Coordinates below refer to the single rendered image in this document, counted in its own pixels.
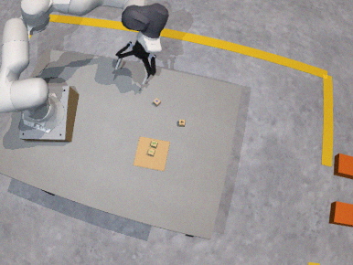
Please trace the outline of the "tan square mat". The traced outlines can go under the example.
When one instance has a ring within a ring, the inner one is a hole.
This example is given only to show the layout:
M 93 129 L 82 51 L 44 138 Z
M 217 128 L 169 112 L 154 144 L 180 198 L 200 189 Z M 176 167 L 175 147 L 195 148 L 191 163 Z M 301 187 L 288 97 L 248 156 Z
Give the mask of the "tan square mat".
M 151 142 L 153 140 L 158 142 L 156 148 L 151 147 Z M 156 140 L 140 136 L 134 158 L 134 165 L 159 171 L 165 171 L 169 144 L 170 142 L 168 141 Z M 155 150 L 154 156 L 148 155 L 149 148 Z

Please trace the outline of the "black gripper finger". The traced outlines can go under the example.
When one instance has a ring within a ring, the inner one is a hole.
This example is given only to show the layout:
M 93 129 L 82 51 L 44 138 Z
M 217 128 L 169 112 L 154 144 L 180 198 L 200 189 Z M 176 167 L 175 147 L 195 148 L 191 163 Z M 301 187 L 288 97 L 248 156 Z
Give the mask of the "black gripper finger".
M 141 54 L 140 57 L 142 58 L 142 61 L 144 63 L 146 71 L 147 71 L 147 74 L 146 74 L 144 81 L 142 83 L 142 84 L 144 84 L 146 82 L 146 80 L 150 77 L 149 75 L 154 76 L 156 73 L 156 70 L 155 70 L 155 57 L 156 57 L 156 55 L 149 54 L 149 58 L 151 60 L 151 66 L 149 64 L 148 58 L 144 58 L 143 54 Z
M 132 55 L 136 55 L 138 54 L 138 51 L 129 51 L 126 53 L 123 53 L 127 48 L 132 48 L 134 45 L 132 44 L 132 42 L 129 42 L 124 48 L 122 48 L 121 50 L 119 50 L 115 55 L 118 56 L 118 60 L 117 60 L 117 65 L 115 69 L 118 69 L 121 61 L 123 58 L 128 57 L 128 56 L 132 56 Z M 122 54 L 121 54 L 122 53 Z

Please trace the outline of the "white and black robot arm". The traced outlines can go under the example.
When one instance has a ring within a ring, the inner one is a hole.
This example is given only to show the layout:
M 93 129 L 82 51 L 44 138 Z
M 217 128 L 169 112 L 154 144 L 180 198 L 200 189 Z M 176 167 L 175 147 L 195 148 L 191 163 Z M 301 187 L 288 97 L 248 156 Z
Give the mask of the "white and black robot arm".
M 146 0 L 22 0 L 21 18 L 7 20 L 2 34 L 0 113 L 22 111 L 25 125 L 45 133 L 61 123 L 64 107 L 55 93 L 49 94 L 46 81 L 42 78 L 19 79 L 29 64 L 29 35 L 45 30 L 52 12 L 84 16 L 102 5 L 123 10 L 123 26 L 139 31 L 137 40 L 147 53 L 161 51 L 159 37 L 169 14 L 158 3 L 148 5 Z

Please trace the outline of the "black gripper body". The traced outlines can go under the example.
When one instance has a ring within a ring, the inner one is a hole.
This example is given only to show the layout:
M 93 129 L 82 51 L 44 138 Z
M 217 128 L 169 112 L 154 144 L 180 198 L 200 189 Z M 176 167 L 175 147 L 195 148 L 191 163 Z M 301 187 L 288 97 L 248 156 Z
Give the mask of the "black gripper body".
M 144 58 L 148 58 L 150 53 L 146 53 L 146 51 L 144 50 L 144 47 L 141 45 L 141 43 L 138 42 L 138 40 L 136 40 L 134 46 L 132 47 L 133 52 L 138 51 L 138 54 L 134 55 L 135 57 L 142 59 L 140 57 L 141 54 L 144 55 Z M 137 50 L 136 50 L 137 49 Z

